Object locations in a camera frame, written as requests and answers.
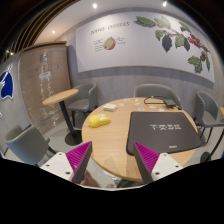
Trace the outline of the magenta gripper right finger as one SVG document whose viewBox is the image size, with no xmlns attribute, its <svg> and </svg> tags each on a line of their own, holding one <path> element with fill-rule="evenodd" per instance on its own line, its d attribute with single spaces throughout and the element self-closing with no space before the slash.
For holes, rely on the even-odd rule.
<svg viewBox="0 0 224 224">
<path fill-rule="evenodd" d="M 151 174 L 157 160 L 159 159 L 159 154 L 138 142 L 133 144 L 133 153 L 143 182 L 145 184 L 152 183 L 153 178 Z"/>
</svg>

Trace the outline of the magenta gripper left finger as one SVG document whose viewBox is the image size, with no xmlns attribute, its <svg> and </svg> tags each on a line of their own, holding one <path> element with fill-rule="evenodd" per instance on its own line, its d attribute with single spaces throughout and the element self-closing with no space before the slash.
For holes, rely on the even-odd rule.
<svg viewBox="0 0 224 224">
<path fill-rule="evenodd" d="M 84 173 L 92 153 L 92 142 L 84 143 L 77 148 L 69 151 L 66 157 L 74 172 L 74 182 L 80 184 L 83 180 Z"/>
</svg>

